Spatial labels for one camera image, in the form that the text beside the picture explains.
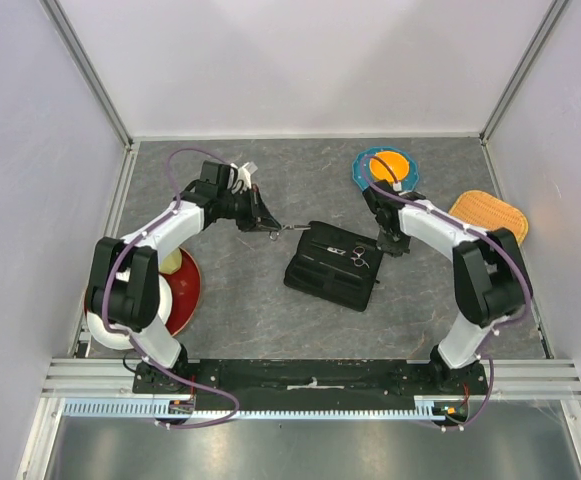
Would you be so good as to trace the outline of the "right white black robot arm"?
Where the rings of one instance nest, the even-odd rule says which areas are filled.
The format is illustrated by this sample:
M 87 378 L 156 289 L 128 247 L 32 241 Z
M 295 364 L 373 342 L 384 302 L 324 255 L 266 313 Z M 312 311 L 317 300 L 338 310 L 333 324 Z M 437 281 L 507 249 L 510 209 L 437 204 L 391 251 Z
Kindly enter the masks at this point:
M 451 393 L 478 360 L 485 339 L 531 310 L 533 290 L 516 237 L 506 228 L 464 223 L 414 191 L 394 191 L 386 181 L 368 185 L 363 197 L 379 226 L 380 250 L 399 257 L 416 239 L 452 264 L 459 313 L 433 348 L 427 371 L 435 391 Z

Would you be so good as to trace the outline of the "left aluminium corner post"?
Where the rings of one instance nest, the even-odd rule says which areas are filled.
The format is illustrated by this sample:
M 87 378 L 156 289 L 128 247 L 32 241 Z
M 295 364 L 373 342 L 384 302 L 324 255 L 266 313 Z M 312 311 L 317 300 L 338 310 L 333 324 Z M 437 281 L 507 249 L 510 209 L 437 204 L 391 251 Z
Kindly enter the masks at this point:
M 114 106 L 100 76 L 98 75 L 85 47 L 72 25 L 60 1 L 40 0 L 45 13 L 53 23 L 64 46 L 67 48 L 82 78 L 86 82 L 96 103 L 101 108 L 114 133 L 126 149 L 133 146 L 133 139 Z

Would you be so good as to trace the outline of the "right aluminium corner post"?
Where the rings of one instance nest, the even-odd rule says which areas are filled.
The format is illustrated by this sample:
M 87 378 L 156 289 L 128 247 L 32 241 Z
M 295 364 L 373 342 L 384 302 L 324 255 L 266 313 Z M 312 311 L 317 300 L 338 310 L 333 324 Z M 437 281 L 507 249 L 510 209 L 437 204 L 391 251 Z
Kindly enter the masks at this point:
M 482 146 L 486 146 L 494 135 L 570 3 L 570 0 L 553 0 L 549 3 L 546 12 L 542 16 L 539 25 L 479 133 L 479 140 Z

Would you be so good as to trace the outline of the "red plate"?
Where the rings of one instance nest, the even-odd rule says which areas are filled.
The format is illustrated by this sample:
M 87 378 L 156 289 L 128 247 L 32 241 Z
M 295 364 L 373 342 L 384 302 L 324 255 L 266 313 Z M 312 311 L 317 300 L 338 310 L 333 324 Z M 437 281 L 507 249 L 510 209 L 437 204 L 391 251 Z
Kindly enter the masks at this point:
M 163 274 L 157 266 L 157 253 L 149 247 L 130 249 L 115 275 L 109 297 L 104 297 L 110 271 L 125 246 L 123 241 L 109 237 L 96 244 L 86 288 L 85 312 L 98 315 L 109 333 L 117 333 L 123 327 L 139 333 L 160 319 L 159 275 Z M 166 324 L 171 335 L 178 334 L 192 318 L 201 294 L 198 266 L 188 252 L 180 250 L 181 268 L 172 275 L 163 275 L 173 299 Z

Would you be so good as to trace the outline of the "pink-tinted scissors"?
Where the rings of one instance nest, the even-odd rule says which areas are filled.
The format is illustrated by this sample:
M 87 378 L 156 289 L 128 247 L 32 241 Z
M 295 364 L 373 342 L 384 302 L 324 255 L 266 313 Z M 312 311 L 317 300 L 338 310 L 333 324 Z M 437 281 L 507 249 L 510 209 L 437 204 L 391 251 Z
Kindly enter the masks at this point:
M 365 267 L 370 268 L 370 265 L 364 255 L 366 254 L 366 248 L 363 245 L 356 245 L 351 250 L 345 250 L 325 243 L 312 242 L 311 245 L 317 249 L 324 250 L 326 252 L 339 255 L 341 257 L 348 256 L 352 261 L 353 265 L 357 268 Z

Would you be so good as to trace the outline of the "black zip tool case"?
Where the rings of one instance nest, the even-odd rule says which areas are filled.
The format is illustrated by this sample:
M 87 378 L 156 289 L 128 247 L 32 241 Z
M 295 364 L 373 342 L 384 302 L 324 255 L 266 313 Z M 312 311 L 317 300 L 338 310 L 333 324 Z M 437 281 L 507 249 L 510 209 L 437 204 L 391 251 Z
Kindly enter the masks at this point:
M 303 231 L 286 267 L 284 285 L 357 312 L 365 311 L 383 259 L 376 241 L 321 221 L 312 221 L 309 225 L 311 228 Z M 348 256 L 317 249 L 312 242 L 345 250 L 363 245 L 370 268 L 357 268 Z

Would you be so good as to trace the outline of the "pale yellow cup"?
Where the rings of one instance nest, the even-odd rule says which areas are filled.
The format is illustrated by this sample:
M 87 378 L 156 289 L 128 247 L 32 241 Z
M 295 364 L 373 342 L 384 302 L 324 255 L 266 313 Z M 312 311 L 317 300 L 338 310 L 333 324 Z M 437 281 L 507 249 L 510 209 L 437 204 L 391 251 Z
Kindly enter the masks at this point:
M 161 261 L 159 272 L 163 275 L 172 275 L 181 268 L 182 262 L 181 250 L 177 248 Z

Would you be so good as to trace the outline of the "orange bowl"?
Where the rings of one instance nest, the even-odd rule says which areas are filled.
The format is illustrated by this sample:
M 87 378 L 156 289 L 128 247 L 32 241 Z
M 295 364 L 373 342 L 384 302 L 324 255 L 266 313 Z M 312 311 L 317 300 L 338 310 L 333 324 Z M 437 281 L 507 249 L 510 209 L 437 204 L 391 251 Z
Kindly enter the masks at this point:
M 410 173 L 409 160 L 401 153 L 383 150 L 377 152 L 369 161 L 369 168 L 375 180 L 401 182 Z

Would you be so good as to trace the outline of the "silver scissors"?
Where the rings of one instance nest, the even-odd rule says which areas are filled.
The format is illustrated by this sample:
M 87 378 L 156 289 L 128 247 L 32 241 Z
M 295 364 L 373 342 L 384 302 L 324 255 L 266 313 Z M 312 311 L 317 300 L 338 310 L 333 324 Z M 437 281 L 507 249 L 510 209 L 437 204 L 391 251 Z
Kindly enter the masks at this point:
M 275 230 L 269 233 L 269 239 L 276 241 L 283 233 L 291 231 L 306 231 L 311 228 L 310 225 L 282 225 L 279 230 Z

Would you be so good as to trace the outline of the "teal scalloped plate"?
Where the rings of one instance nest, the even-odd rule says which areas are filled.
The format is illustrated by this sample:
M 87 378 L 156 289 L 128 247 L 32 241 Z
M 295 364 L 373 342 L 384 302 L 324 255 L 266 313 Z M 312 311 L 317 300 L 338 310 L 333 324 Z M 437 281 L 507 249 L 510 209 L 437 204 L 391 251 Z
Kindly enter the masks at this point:
M 409 160 L 411 167 L 410 173 L 403 181 L 401 181 L 401 183 L 404 185 L 407 191 L 415 190 L 420 180 L 417 163 L 410 157 L 408 153 L 393 147 L 372 147 L 359 153 L 357 158 L 352 163 L 352 180 L 354 183 L 360 188 L 361 191 L 364 191 L 369 186 L 369 180 L 380 181 L 375 180 L 372 176 L 369 168 L 369 161 L 375 153 L 383 150 L 399 152 Z

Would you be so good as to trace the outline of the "aluminium front rail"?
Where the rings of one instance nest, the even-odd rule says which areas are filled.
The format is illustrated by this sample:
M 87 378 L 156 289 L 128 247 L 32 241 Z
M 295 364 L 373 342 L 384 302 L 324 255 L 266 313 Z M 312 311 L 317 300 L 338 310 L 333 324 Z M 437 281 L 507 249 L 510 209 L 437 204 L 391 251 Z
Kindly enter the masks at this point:
M 138 361 L 112 358 L 57 358 L 42 384 L 46 398 L 130 398 Z M 581 380 L 571 360 L 481 360 L 493 374 L 492 394 L 503 400 L 581 400 Z

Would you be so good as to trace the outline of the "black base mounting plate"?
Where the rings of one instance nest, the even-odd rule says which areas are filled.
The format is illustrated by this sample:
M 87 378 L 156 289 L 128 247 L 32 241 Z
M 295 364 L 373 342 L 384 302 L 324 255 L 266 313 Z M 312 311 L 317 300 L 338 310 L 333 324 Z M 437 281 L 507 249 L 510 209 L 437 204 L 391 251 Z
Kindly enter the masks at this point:
M 135 370 L 135 394 L 192 394 L 194 403 L 232 410 L 240 408 L 408 408 L 417 396 L 484 395 L 484 367 L 475 362 L 447 381 L 439 382 L 429 363 L 406 360 L 249 360 L 202 359 L 189 362 L 182 385 L 141 362 Z

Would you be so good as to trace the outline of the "orange woven mat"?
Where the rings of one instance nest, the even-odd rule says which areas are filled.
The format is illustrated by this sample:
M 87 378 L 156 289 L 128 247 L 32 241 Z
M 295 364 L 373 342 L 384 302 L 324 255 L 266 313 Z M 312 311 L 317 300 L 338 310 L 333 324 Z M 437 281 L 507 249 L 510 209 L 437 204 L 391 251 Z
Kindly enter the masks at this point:
M 461 194 L 449 210 L 449 214 L 487 230 L 506 228 L 511 231 L 519 245 L 525 240 L 529 223 L 517 208 L 481 191 L 470 190 Z

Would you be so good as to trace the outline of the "aluminium corner post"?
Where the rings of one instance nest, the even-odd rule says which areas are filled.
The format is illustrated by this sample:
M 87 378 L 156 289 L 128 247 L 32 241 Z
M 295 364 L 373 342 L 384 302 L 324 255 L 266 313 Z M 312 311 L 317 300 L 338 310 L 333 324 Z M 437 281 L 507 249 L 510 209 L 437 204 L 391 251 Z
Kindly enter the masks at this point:
M 479 133 L 479 140 L 482 146 L 486 146 L 494 135 L 570 3 L 570 0 L 553 0 L 549 3 L 546 12 L 542 16 L 539 25 Z
M 40 0 L 45 13 L 53 23 L 64 46 L 67 48 L 82 78 L 86 82 L 96 103 L 101 108 L 114 133 L 126 149 L 133 146 L 133 139 L 114 106 L 100 76 L 98 75 L 85 47 L 72 25 L 60 1 Z

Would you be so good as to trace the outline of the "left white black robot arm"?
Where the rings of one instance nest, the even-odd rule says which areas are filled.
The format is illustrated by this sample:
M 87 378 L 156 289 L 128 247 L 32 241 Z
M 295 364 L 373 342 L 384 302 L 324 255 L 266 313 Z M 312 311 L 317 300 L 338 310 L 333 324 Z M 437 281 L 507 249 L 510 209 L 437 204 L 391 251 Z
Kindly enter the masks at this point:
M 125 338 L 145 362 L 158 365 L 155 382 L 178 393 L 189 382 L 184 347 L 159 315 L 159 267 L 190 238 L 216 221 L 232 220 L 242 232 L 279 232 L 252 176 L 257 166 L 205 161 L 198 179 L 181 190 L 148 224 L 122 238 L 95 245 L 85 309 L 110 335 Z

